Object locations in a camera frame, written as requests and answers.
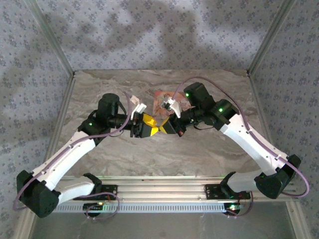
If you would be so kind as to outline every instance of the black joint housing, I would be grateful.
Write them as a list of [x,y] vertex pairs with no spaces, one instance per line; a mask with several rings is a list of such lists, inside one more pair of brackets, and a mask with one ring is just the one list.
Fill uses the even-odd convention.
[[[287,160],[296,168],[299,168],[301,164],[299,157],[294,154],[287,157]],[[284,188],[290,183],[295,174],[296,172],[285,164],[275,174],[267,176],[264,173],[261,173],[255,178],[256,186],[258,190],[266,197],[276,199],[282,193]]]
[[120,97],[107,93],[102,96],[98,103],[96,119],[100,122],[107,122],[109,117],[114,117],[119,111]]
[[[23,170],[16,177],[17,192],[31,179],[33,175]],[[50,191],[45,182],[35,179],[22,193],[19,200],[30,208],[39,218],[44,218],[51,214],[59,203],[60,192]]]
[[209,111],[215,119],[214,128],[220,130],[225,124],[229,124],[229,120],[239,111],[228,100],[222,99]]
[[[111,128],[109,128],[106,124],[100,124],[96,118],[90,114],[89,117],[78,127],[78,131],[83,131],[88,135],[99,135],[111,132]],[[95,146],[97,146],[103,139],[105,139],[105,137],[94,138]]]
[[213,96],[211,96],[205,86],[200,82],[195,82],[184,89],[184,93],[188,96],[188,101],[192,106],[201,109],[211,108],[215,104]]

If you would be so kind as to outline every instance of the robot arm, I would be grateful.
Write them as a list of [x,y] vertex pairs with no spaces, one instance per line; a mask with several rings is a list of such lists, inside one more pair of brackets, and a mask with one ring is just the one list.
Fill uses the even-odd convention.
[[[228,174],[221,182],[221,190],[226,197],[232,198],[235,193],[258,189],[269,198],[277,198],[295,175],[295,171],[285,162],[278,160],[278,157],[282,157],[296,168],[299,167],[301,160],[295,155],[287,156],[275,148],[249,124],[249,131],[247,131],[238,109],[225,99],[215,102],[202,83],[196,82],[186,87],[184,93],[193,108],[182,112],[180,116],[170,115],[160,126],[160,131],[177,133],[181,137],[189,126],[200,122],[211,125],[240,145],[261,168],[249,173]],[[278,156],[273,156],[262,147],[252,137],[250,131]]]
[[[123,129],[129,130],[131,137],[139,138],[157,133],[159,130],[156,127],[157,122],[143,113],[146,106],[134,96],[131,102],[135,103],[136,107]],[[90,136],[109,133],[111,128],[119,128],[124,124],[128,116],[126,112],[118,114],[119,107],[122,107],[125,112],[117,95],[105,94],[99,101],[98,109],[82,122],[78,131],[59,151],[31,173],[25,170],[20,172],[17,176],[18,193],[26,187],[25,185],[27,187],[19,200],[43,218],[65,201],[100,193],[101,181],[92,174],[84,174],[80,178],[67,182],[60,182],[60,180],[83,155],[105,138]]]

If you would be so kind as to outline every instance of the marble surface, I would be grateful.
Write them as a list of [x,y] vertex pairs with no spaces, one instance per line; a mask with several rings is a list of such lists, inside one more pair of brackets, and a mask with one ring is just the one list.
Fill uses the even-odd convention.
[[[248,78],[224,70],[95,70],[75,74],[75,86],[59,139],[61,147],[89,113],[97,108],[105,93],[119,95],[127,107],[122,91],[134,94],[152,114],[155,91],[175,91],[178,83],[191,75],[208,77],[222,86],[243,106],[250,124],[262,133]],[[225,96],[209,83],[209,93],[219,100]],[[258,165],[230,138],[214,130],[187,129],[186,134],[157,133],[148,138],[130,138],[125,132],[104,139],[70,169],[68,175],[93,173],[97,176],[223,176],[231,171],[246,172]]]

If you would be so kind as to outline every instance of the patterned wallpaper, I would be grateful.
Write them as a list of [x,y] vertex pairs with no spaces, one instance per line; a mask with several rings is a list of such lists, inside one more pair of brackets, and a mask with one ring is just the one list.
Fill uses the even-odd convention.
[[74,70],[247,69],[281,0],[38,0]]
[[311,192],[301,203],[314,238],[319,238],[318,65],[319,2],[299,0],[253,79],[276,146],[303,160]]
[[68,75],[22,1],[0,1],[0,238],[13,234],[15,178],[46,153]]

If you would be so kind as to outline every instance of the cable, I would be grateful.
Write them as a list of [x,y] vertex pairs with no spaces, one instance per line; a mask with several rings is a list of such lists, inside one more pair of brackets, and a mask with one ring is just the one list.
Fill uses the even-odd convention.
[[89,216],[89,210],[92,208],[92,207],[95,207],[96,205],[92,205],[92,206],[89,206],[87,209],[86,209],[86,212],[85,212],[85,215],[88,219],[92,219],[92,220],[105,220],[105,219],[108,219],[108,218],[111,218],[112,216],[114,216],[116,213],[118,213],[118,211],[120,210],[120,198],[114,194],[114,193],[109,193],[109,192],[103,192],[103,193],[96,193],[96,194],[91,194],[91,195],[87,195],[87,196],[81,196],[79,198],[91,198],[91,197],[95,197],[95,196],[101,196],[101,195],[111,195],[113,197],[116,198],[116,200],[118,201],[118,205],[115,209],[115,211],[106,216],[106,217],[98,217],[98,218],[94,218],[94,217],[90,217]]
[[245,211],[243,214],[238,215],[238,214],[232,212],[231,210],[226,210],[226,211],[233,214],[235,217],[242,217],[244,215],[247,215],[252,210],[253,204],[254,204],[254,195],[253,195],[252,191],[250,191],[250,198],[251,199],[250,199],[249,207],[248,207],[247,211]]
[[[53,160],[51,160],[48,165],[46,165],[44,167],[44,169],[42,171],[45,171],[45,170],[48,170],[55,162],[57,162],[64,154],[66,154],[69,149],[73,148],[76,144],[82,142],[82,141],[85,141],[87,139],[93,139],[93,138],[100,138],[100,137],[108,137],[110,135],[113,135],[119,131],[121,131],[122,129],[124,129],[124,127],[127,125],[127,123],[129,122],[130,120],[130,117],[131,117],[131,112],[132,112],[132,106],[130,104],[130,96],[124,92],[125,96],[126,96],[126,99],[128,101],[128,114],[127,114],[127,117],[124,121],[124,123],[121,125],[121,127],[119,127],[118,129],[112,131],[112,132],[109,132],[109,133],[105,133],[105,134],[99,134],[99,135],[91,135],[91,136],[87,136],[87,137],[83,137],[83,138],[80,138],[76,141],[74,141],[72,144],[69,145],[69,147],[66,147],[63,151],[61,151]],[[34,177],[32,177],[21,189],[20,191],[18,192],[14,202],[13,202],[13,210],[14,211],[21,211],[23,209],[26,209],[26,207],[22,207],[22,208],[18,208],[17,207],[17,204],[19,202],[19,198],[21,197],[22,193],[26,190],[26,188],[34,181],[36,180],[38,177],[40,177],[42,175],[42,171],[39,172],[38,174],[36,174]]]
[[118,136],[121,136],[121,135],[122,135],[123,133],[124,133],[124,130],[122,130],[120,134],[118,134],[118,135],[115,135],[115,136],[113,136],[113,135],[110,135],[110,137],[112,137],[112,138],[116,138],[116,137],[118,137]]
[[193,126],[195,129],[197,129],[197,130],[205,130],[205,129],[210,129],[210,128],[214,128],[214,127],[208,127],[208,128],[197,128],[197,126]]
[[249,134],[251,135],[251,137],[260,145],[262,146],[268,153],[270,153],[272,156],[276,157],[277,159],[279,159],[282,163],[288,165],[289,167],[291,167],[302,179],[303,181],[305,182],[305,185],[306,185],[306,189],[303,193],[301,194],[290,194],[290,193],[285,193],[285,192],[282,192],[282,194],[284,195],[287,195],[287,196],[291,196],[291,197],[295,197],[295,198],[300,198],[300,197],[304,197],[306,196],[308,193],[309,193],[309,182],[307,181],[306,177],[302,174],[302,172],[297,169],[294,165],[292,165],[290,162],[288,162],[287,160],[283,159],[281,156],[277,155],[275,152],[273,152],[270,148],[268,148],[266,145],[264,145],[259,139],[258,137],[252,132],[250,131],[250,128],[249,128],[249,124],[248,124],[248,121],[247,121],[247,118],[246,118],[246,115],[245,115],[245,112],[244,110],[241,108],[241,106],[237,103],[236,100],[234,100],[227,92],[225,92],[219,85],[217,85],[215,82],[213,82],[212,80],[206,78],[206,77],[203,77],[203,76],[192,76],[192,77],[189,77],[187,79],[185,79],[182,83],[180,83],[180,85],[178,86],[178,88],[176,89],[172,99],[174,100],[177,93],[180,91],[180,89],[182,88],[182,86],[184,85],[185,82],[191,80],[191,79],[202,79],[202,80],[205,80],[205,81],[208,81],[209,83],[213,84],[217,89],[219,89],[222,93],[224,93],[227,97],[229,97],[234,103],[235,105],[238,107],[239,111],[240,111],[240,114],[242,115],[242,118],[243,118],[243,121],[244,121],[244,125],[245,125],[245,128],[246,130],[249,132]]

